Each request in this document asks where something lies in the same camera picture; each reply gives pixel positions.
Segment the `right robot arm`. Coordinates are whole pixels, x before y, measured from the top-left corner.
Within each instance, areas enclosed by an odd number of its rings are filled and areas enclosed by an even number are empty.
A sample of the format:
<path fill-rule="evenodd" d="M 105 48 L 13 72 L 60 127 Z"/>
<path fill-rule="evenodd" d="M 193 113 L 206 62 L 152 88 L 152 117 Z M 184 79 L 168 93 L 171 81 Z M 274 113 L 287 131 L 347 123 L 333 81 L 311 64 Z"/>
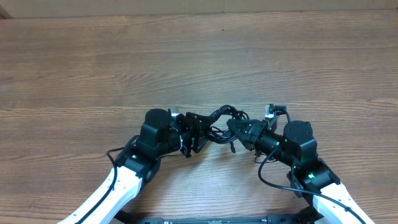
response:
<path fill-rule="evenodd" d="M 319 158 L 309 122 L 289 121 L 282 134 L 275 133 L 265 120 L 230 119 L 227 125 L 246 149 L 265 154 L 265 161 L 276 160 L 290 167 L 288 187 L 267 181 L 260 170 L 257 174 L 262 183 L 304 198 L 319 215 L 317 223 L 372 223 L 340 178 Z"/>

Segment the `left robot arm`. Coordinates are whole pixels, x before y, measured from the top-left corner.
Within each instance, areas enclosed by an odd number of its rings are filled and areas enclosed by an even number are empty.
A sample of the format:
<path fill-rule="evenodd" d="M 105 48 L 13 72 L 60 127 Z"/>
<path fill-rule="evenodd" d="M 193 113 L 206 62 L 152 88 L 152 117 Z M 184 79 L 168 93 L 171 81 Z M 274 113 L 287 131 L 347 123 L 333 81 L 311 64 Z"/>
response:
<path fill-rule="evenodd" d="M 140 133 L 118 150 L 117 157 L 110 159 L 113 167 L 106 180 L 62 222 L 127 222 L 129 217 L 123 214 L 123 206 L 154 178 L 162 157 L 177 151 L 185 157 L 199 152 L 215 121 L 214 116 L 149 110 Z"/>

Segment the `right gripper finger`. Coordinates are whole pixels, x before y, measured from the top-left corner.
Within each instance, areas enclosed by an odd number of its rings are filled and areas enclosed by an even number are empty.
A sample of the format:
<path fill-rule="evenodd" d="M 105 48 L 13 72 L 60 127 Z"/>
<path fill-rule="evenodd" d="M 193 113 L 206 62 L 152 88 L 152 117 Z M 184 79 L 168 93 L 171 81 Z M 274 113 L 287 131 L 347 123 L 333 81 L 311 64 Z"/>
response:
<path fill-rule="evenodd" d="M 253 151 L 256 149 L 256 142 L 257 142 L 256 137 L 239 138 L 239 141 L 249 151 Z"/>
<path fill-rule="evenodd" d="M 255 119 L 229 119 L 226 124 L 229 130 L 240 140 L 249 140 L 252 137 L 251 129 L 255 124 L 259 124 Z"/>

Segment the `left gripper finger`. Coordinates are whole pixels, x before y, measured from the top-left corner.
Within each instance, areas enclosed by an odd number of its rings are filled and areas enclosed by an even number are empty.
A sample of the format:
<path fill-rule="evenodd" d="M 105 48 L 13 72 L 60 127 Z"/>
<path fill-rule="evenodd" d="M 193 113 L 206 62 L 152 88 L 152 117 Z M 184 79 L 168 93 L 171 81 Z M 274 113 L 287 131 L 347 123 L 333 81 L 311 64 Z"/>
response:
<path fill-rule="evenodd" d="M 202 116 L 191 112 L 187 112 L 186 117 L 189 119 L 192 128 L 198 132 L 210 130 L 210 126 L 216 121 L 212 116 Z"/>
<path fill-rule="evenodd" d="M 193 138 L 193 151 L 199 153 L 208 142 L 206 134 L 199 134 Z"/>

